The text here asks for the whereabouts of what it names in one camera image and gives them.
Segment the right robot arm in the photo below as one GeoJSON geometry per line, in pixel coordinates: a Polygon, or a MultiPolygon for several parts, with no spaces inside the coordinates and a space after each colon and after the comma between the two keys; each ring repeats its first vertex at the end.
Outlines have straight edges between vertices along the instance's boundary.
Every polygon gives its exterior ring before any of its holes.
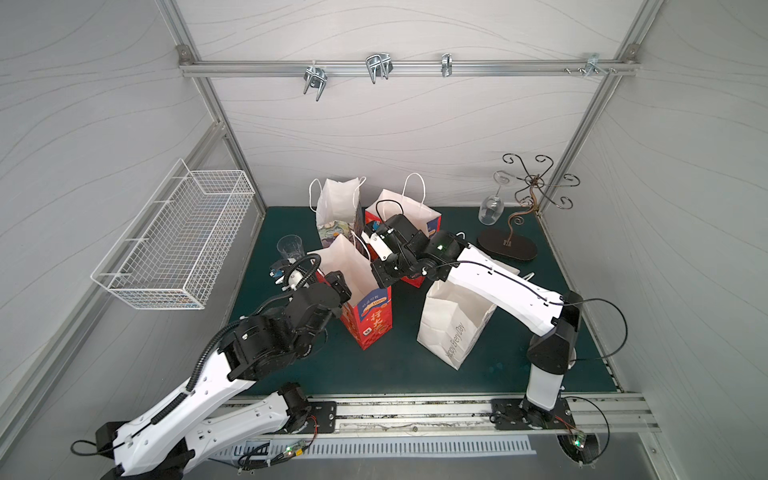
{"type": "Polygon", "coordinates": [[[533,334],[527,350],[531,363],[525,412],[554,411],[565,374],[576,360],[582,298],[541,288],[502,268],[466,239],[438,231],[432,236],[405,215],[370,221],[362,240],[376,254],[372,273],[381,287],[403,278],[450,281],[510,313],[533,334]]]}

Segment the red paper bag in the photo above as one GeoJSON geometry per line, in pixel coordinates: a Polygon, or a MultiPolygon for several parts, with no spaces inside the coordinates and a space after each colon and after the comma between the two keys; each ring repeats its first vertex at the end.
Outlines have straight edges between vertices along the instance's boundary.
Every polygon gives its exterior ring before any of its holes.
{"type": "Polygon", "coordinates": [[[368,257],[344,236],[315,253],[321,257],[320,271],[325,278],[331,271],[343,274],[351,297],[342,305],[341,321],[360,348],[368,349],[392,329],[391,288],[378,285],[368,257]]]}
{"type": "MultiPolygon", "coordinates": [[[[440,232],[441,214],[425,205],[423,199],[416,200],[407,196],[405,190],[399,192],[388,189],[382,190],[376,200],[364,212],[365,226],[370,225],[372,221],[389,222],[391,217],[398,214],[403,214],[427,236],[440,232]]],[[[366,247],[372,254],[372,260],[375,259],[376,254],[367,245],[366,247]]],[[[439,266],[441,263],[439,249],[437,254],[439,266]]]]}

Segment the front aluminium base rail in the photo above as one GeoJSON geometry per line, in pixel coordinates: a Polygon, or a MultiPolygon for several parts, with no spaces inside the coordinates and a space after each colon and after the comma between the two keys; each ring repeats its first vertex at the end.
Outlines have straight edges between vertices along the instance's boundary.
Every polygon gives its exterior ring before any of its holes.
{"type": "MultiPolygon", "coordinates": [[[[312,395],[312,402],[334,402],[323,422],[334,430],[328,438],[498,436],[504,431],[490,420],[492,401],[517,404],[519,394],[445,395],[312,395]]],[[[531,428],[518,421],[509,434],[556,435],[573,425],[586,433],[659,433],[650,406],[639,393],[568,393],[565,412],[549,428],[531,428]]]]}

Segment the leftmost metal hook clamp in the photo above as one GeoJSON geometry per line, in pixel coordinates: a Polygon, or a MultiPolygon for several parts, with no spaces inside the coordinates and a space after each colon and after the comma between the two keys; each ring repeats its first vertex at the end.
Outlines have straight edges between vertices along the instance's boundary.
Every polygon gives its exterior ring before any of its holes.
{"type": "Polygon", "coordinates": [[[304,72],[304,87],[303,93],[307,94],[310,90],[315,90],[315,101],[318,102],[328,82],[328,76],[324,69],[315,65],[310,65],[304,72]]]}

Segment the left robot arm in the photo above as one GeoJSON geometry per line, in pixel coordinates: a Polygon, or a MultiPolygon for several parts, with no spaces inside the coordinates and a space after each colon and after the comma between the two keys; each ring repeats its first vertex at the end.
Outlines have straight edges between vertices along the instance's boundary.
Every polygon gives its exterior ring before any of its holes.
{"type": "Polygon", "coordinates": [[[225,449],[261,434],[295,433],[312,419],[301,386],[288,382],[224,415],[216,410],[271,374],[308,357],[351,291],[339,271],[270,298],[255,314],[222,328],[190,378],[136,419],[107,422],[91,455],[113,461],[107,479],[180,479],[225,449]]]}

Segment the wine glass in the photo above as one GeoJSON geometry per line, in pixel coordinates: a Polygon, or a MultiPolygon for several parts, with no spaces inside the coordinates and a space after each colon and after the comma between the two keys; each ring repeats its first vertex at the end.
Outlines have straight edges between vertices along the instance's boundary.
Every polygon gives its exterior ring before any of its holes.
{"type": "Polygon", "coordinates": [[[505,203],[500,196],[500,191],[501,188],[498,188],[494,194],[486,197],[481,203],[478,210],[478,220],[481,224],[492,226],[502,216],[505,209],[505,203]]]}

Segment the white vent grille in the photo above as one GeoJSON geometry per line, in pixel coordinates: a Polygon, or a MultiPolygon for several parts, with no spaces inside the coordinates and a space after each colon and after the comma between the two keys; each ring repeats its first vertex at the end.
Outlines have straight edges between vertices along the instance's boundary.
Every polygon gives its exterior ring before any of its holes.
{"type": "Polygon", "coordinates": [[[481,458],[534,455],[526,435],[320,438],[303,459],[481,458]]]}

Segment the horizontal aluminium rail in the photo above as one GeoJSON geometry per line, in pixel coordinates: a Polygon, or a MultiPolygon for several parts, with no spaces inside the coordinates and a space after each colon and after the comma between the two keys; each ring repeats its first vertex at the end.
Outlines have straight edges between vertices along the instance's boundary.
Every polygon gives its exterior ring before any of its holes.
{"type": "MultiPolygon", "coordinates": [[[[453,57],[450,77],[570,76],[563,69],[575,70],[583,66],[586,60],[460,60],[453,57]]],[[[600,59],[600,63],[615,68],[618,76],[632,76],[641,68],[637,62],[600,59]]],[[[441,57],[429,60],[394,59],[392,64],[391,78],[443,78],[441,57]]],[[[198,61],[181,65],[179,69],[188,78],[301,78],[310,65],[324,69],[329,78],[368,76],[363,60],[198,61]]]]}

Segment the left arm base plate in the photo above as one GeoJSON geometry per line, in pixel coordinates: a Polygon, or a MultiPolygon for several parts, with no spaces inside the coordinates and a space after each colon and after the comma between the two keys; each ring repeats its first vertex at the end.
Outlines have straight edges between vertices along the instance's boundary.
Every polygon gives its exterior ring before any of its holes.
{"type": "Polygon", "coordinates": [[[335,401],[310,401],[311,411],[300,430],[301,434],[311,434],[315,429],[319,434],[331,434],[336,431],[338,404],[335,401]]]}

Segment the white paper bag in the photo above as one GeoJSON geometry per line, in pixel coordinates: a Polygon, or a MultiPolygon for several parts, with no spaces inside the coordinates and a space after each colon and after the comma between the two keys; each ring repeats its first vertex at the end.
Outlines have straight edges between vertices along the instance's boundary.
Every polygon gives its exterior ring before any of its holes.
{"type": "Polygon", "coordinates": [[[458,370],[495,310],[480,295],[438,277],[427,291],[417,340],[458,370]]]}

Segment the floral paper bag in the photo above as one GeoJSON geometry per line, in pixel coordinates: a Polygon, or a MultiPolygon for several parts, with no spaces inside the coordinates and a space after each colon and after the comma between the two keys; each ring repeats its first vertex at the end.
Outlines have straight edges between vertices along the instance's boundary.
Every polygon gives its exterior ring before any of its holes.
{"type": "Polygon", "coordinates": [[[363,227],[361,188],[367,178],[347,181],[313,179],[308,187],[309,208],[323,248],[329,248],[337,237],[355,243],[363,227]]]}

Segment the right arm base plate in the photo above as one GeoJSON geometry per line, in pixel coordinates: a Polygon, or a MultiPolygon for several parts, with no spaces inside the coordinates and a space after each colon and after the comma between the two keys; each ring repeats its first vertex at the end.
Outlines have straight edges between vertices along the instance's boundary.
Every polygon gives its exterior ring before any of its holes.
{"type": "Polygon", "coordinates": [[[567,401],[558,397],[554,407],[546,410],[527,398],[495,398],[491,400],[490,422],[496,430],[568,430],[575,427],[567,401]]]}

